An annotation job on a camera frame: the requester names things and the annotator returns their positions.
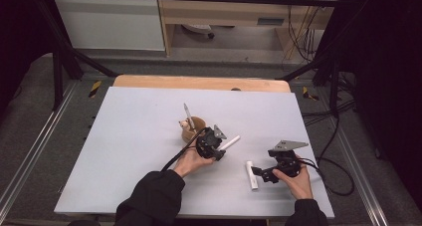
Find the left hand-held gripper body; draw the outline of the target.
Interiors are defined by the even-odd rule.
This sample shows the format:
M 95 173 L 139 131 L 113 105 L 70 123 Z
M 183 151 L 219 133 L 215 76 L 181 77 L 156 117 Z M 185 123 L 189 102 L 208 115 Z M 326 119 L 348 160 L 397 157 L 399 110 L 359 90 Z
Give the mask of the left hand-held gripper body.
M 215 158 L 218 147 L 227 136 L 217 124 L 214 127 L 205 127 L 196 138 L 196 149 L 203 158 Z

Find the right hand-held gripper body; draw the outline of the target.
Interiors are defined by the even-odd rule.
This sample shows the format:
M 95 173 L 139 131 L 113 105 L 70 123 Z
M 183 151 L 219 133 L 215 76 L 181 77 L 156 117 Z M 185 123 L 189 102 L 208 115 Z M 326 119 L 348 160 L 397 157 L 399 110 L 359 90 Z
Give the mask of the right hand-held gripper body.
M 277 161 L 277 168 L 289 177 L 296 177 L 299 174 L 301 164 L 295 154 L 295 149 L 308 146 L 306 142 L 281 140 L 273 150 L 279 155 L 274 157 Z

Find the white tube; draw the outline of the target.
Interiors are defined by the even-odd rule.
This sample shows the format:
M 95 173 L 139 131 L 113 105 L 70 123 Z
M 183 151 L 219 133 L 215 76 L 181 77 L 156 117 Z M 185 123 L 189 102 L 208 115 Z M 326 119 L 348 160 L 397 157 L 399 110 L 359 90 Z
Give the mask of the white tube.
M 253 162 L 251 160 L 246 161 L 246 170 L 247 170 L 247 173 L 248 173 L 251 190 L 256 191 L 256 190 L 259 189 L 259 186 L 258 186 L 256 175 L 253 173 L 253 170 L 252 170 L 253 166 L 254 165 L 253 165 Z

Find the white pen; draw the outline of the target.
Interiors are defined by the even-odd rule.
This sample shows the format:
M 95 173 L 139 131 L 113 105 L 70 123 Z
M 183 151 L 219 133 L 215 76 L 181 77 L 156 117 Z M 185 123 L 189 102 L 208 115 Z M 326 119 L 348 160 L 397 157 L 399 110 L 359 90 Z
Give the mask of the white pen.
M 228 149 L 230 146 L 232 146 L 233 144 L 235 144 L 238 140 L 240 140 L 241 136 L 240 135 L 236 135 L 234 138 L 232 138 L 231 140 L 229 140 L 227 143 L 225 143 L 222 146 L 219 146 L 217 149 L 218 150 L 226 150 Z

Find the brown cup with bear figure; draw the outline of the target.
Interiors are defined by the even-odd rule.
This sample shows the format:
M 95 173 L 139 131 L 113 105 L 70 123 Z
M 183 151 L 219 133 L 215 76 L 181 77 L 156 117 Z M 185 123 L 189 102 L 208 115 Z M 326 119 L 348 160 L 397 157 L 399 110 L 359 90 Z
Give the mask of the brown cup with bear figure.
M 181 137 L 185 142 L 188 142 L 200 129 L 206 126 L 206 122 L 198 116 L 193 116 L 191 119 L 193 122 L 190 122 L 188 118 L 179 122 L 182 128 Z

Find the silver pen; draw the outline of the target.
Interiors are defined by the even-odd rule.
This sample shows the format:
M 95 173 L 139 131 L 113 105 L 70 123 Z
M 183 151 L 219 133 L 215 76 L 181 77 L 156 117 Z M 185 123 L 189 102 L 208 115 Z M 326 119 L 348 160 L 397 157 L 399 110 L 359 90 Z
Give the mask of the silver pen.
M 192 118 L 192 115 L 191 115 L 191 113 L 189 111 L 188 105 L 186 103 L 184 103 L 183 106 L 184 106 L 184 110 L 185 110 L 185 113 L 187 115 L 187 118 L 188 118 L 188 121 L 189 121 L 189 123 L 191 125 L 192 130 L 193 131 L 196 131 L 195 123 L 194 123 L 193 118 Z

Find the person's right hand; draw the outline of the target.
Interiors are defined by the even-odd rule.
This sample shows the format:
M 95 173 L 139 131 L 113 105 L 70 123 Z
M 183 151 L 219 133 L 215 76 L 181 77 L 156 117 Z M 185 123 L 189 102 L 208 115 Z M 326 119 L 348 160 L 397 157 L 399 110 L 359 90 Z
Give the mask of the person's right hand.
M 310 182 L 310 175 L 305 164 L 301 165 L 299 174 L 296 177 L 289 177 L 279 169 L 273 169 L 272 172 L 277 178 L 287 184 L 292 195 L 297 200 L 314 198 Z

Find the person's left hand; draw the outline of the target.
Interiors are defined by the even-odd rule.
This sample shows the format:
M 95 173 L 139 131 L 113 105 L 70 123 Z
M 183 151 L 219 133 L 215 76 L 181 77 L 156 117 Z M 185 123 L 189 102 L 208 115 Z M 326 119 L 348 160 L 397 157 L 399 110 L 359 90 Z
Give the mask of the person's left hand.
M 214 158 L 203 158 L 195 147 L 189 147 L 177 160 L 173 170 L 181 177 L 197 171 L 199 168 L 211 165 Z

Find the yellow black floor tape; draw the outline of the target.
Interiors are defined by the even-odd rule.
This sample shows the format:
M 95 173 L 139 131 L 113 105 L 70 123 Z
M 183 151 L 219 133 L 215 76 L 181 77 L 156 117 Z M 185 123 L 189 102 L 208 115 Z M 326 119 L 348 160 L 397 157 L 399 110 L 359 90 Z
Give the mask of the yellow black floor tape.
M 100 88 L 101 84 L 102 84 L 102 81 L 95 81 L 94 82 L 94 84 L 93 84 L 93 86 L 90 90 L 90 93 L 89 93 L 89 98 L 95 97 L 95 95 L 97 94 L 97 91 Z
M 313 101 L 319 101 L 319 97 L 315 95 L 311 95 L 307 87 L 303 87 L 303 98 L 311 99 Z

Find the white office chair base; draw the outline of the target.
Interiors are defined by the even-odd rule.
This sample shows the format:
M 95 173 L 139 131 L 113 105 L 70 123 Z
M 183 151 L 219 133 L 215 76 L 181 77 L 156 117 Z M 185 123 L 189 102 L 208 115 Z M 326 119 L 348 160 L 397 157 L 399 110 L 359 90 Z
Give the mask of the white office chair base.
M 182 24 L 182 27 L 191 32 L 205 35 L 208 39 L 213 39 L 215 37 L 214 32 L 209 25 Z

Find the light wooden desk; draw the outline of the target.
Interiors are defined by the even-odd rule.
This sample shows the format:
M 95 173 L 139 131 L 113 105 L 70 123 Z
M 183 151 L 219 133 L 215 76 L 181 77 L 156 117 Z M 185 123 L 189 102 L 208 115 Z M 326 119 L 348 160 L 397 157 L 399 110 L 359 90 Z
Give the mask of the light wooden desk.
M 331 7 L 164 0 L 158 6 L 167 27 L 191 24 L 273 28 L 289 59 L 298 53 L 299 39 L 306 30 L 323 30 L 333 11 Z

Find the black curtain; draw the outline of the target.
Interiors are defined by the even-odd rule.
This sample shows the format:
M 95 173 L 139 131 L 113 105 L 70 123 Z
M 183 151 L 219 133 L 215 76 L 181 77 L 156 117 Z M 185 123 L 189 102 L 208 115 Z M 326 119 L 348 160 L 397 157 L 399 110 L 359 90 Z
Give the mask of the black curtain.
M 51 50 L 33 0 L 0 0 L 0 117 L 31 63 Z
M 422 208 L 422 0 L 354 1 L 326 30 L 350 28 L 340 68 L 355 74 L 374 143 Z

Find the white cabinet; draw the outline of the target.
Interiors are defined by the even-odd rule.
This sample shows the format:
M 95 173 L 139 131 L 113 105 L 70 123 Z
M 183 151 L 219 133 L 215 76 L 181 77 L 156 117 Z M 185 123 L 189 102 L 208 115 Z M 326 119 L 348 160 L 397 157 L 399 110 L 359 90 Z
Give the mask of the white cabinet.
M 165 49 L 153 0 L 55 0 L 75 48 Z

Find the aluminium floor rail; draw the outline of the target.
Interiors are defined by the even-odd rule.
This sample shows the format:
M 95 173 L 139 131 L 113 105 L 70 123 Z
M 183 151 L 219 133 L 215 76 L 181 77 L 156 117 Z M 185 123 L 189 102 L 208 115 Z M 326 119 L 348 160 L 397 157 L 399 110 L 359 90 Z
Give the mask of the aluminium floor rail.
M 0 221 L 6 218 L 8 212 L 12 208 L 16 198 L 23 188 L 23 185 L 25 184 L 32 169 L 38 161 L 38 158 L 48 143 L 64 111 L 67 109 L 67 106 L 71 101 L 76 88 L 79 85 L 79 81 L 71 81 L 68 84 L 64 92 L 63 101 L 59 104 L 58 108 L 52 111 L 52 113 L 49 115 L 47 122 L 44 124 L 36 140 L 30 147 L 29 152 L 26 154 L 17 172 L 13 176 L 11 182 L 8 184 L 5 192 L 0 197 Z
M 388 226 L 388 220 L 380 206 L 377 197 L 366 177 L 363 168 L 360 166 L 358 159 L 351 147 L 344 129 L 341 125 L 337 127 L 337 137 L 339 148 L 343 154 L 350 174 L 355 182 L 356 189 L 365 206 L 367 215 L 373 226 Z

